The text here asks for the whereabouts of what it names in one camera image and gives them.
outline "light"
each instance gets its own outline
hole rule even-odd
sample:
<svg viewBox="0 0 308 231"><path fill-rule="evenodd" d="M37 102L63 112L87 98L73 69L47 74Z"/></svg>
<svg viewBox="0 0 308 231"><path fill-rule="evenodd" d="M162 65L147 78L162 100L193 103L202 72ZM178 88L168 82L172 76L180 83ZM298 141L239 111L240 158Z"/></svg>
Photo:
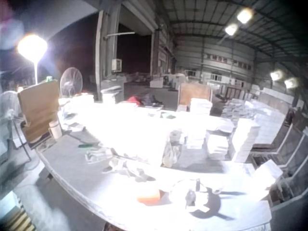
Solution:
<svg viewBox="0 0 308 231"><path fill-rule="evenodd" d="M37 35L28 35L19 42L17 50L34 63L35 84L38 84L38 63L47 50L47 42Z"/></svg>
<svg viewBox="0 0 308 231"><path fill-rule="evenodd" d="M289 78L284 81L285 87L289 88L296 88L298 86L298 81L295 77Z"/></svg>
<svg viewBox="0 0 308 231"><path fill-rule="evenodd" d="M228 35L232 36L237 31L238 26L236 24L231 24L225 28L225 31Z"/></svg>
<svg viewBox="0 0 308 231"><path fill-rule="evenodd" d="M271 72L270 77L273 81L277 81L282 78L282 71L278 70Z"/></svg>
<svg viewBox="0 0 308 231"><path fill-rule="evenodd" d="M245 8L237 15L237 19L241 23L246 24L252 18L252 15L253 11L249 8Z"/></svg>
<svg viewBox="0 0 308 231"><path fill-rule="evenodd" d="M23 87L18 87L17 92L20 93L24 88Z"/></svg>

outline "wooden pallet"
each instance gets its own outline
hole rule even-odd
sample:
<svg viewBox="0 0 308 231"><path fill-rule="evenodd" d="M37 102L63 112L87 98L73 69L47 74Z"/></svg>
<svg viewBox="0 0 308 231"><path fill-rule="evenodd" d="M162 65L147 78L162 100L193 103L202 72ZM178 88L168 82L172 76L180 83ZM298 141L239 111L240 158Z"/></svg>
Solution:
<svg viewBox="0 0 308 231"><path fill-rule="evenodd" d="M11 219L4 223L5 230L9 231L36 231L35 226L32 224L31 219L25 211L21 200L18 198L20 211L15 214Z"/></svg>

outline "concrete floor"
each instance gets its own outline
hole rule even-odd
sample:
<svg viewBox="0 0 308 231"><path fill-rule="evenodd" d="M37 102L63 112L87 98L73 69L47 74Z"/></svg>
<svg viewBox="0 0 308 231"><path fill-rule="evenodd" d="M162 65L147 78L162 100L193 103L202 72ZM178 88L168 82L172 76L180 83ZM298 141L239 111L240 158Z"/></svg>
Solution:
<svg viewBox="0 0 308 231"><path fill-rule="evenodd" d="M159 101L162 101L167 109L174 110L177 106L178 92L176 91L150 89L133 84L128 84L128 86L125 92L126 97L136 92L149 91ZM221 107L219 100L216 104L219 105L218 108ZM31 152L31 156L37 159L34 152ZM3 197L6 192L13 190L20 197L38 231L103 230L104 220L79 204L55 180L46 179L46 173L42 171L44 169L42 162L35 169L25 171L26 162L25 153L19 149L14 152L7 163L0 166L0 193ZM307 208L307 199L301 199L273 212L272 230L303 230Z"/></svg>

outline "metal roof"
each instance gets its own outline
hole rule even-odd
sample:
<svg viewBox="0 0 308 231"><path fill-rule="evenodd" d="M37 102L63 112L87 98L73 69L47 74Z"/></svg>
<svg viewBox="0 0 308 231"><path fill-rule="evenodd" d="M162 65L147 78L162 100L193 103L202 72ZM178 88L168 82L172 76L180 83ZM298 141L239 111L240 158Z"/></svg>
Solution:
<svg viewBox="0 0 308 231"><path fill-rule="evenodd" d="M308 56L308 32L297 16L279 0L164 0L176 35L233 39L275 57ZM242 25L236 16L244 7L254 10ZM237 23L234 36L224 28Z"/></svg>

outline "cardboard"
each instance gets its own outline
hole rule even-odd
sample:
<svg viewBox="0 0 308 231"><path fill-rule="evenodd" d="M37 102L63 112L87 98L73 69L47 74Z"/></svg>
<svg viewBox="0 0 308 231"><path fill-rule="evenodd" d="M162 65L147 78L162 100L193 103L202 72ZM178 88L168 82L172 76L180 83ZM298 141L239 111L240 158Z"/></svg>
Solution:
<svg viewBox="0 0 308 231"><path fill-rule="evenodd" d="M179 91L179 104L189 106L192 98L211 101L211 87L199 83L182 83Z"/></svg>
<svg viewBox="0 0 308 231"><path fill-rule="evenodd" d="M49 123L57 120L59 95L57 80L31 86L18 93L26 122L22 130L28 142L48 133Z"/></svg>

